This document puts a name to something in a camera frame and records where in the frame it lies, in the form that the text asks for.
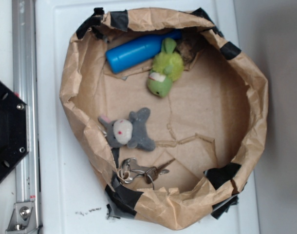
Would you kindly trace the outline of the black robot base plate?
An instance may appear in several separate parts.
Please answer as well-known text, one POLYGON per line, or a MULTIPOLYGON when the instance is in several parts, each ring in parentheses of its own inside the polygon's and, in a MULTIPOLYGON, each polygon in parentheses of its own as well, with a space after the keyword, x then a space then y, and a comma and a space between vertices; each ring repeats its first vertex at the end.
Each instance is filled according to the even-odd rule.
POLYGON ((0 81, 0 183, 28 153, 26 104, 0 81))

